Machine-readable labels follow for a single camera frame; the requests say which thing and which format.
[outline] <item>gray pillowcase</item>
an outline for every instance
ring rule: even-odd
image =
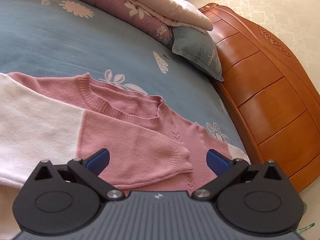
[[[172,27],[172,52],[186,58],[193,66],[213,78],[223,81],[222,68],[216,46],[206,34],[189,27]]]

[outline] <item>ribbed gray surface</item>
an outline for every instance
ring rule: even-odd
[[[89,226],[75,233],[43,237],[21,233],[15,240],[298,240],[294,233],[273,238],[247,236],[224,223],[210,203],[186,192],[132,192],[108,203]]]

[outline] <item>sweater neckline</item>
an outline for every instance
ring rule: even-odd
[[[150,130],[157,130],[162,127],[169,107],[161,96],[145,96],[138,92],[123,90],[112,84],[97,81],[93,79],[89,73],[77,76],[77,81],[82,98],[93,111],[118,120],[130,122]],[[156,116],[152,118],[142,118],[136,115],[126,114],[125,112],[114,108],[106,99],[96,95],[92,91],[91,85],[105,87],[123,95],[135,96],[138,97],[138,100],[154,101],[158,104]]]

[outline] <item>metal pin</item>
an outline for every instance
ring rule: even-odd
[[[203,197],[209,197],[210,196],[210,191],[206,189],[197,189],[195,191],[195,195],[197,197],[203,198]]]
[[[113,199],[120,198],[120,197],[122,197],[122,192],[117,189],[110,190],[107,192],[107,197],[113,198]]]

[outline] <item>patterned wallpaper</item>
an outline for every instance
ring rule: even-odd
[[[297,56],[320,91],[320,0],[187,0],[215,2],[278,36]]]

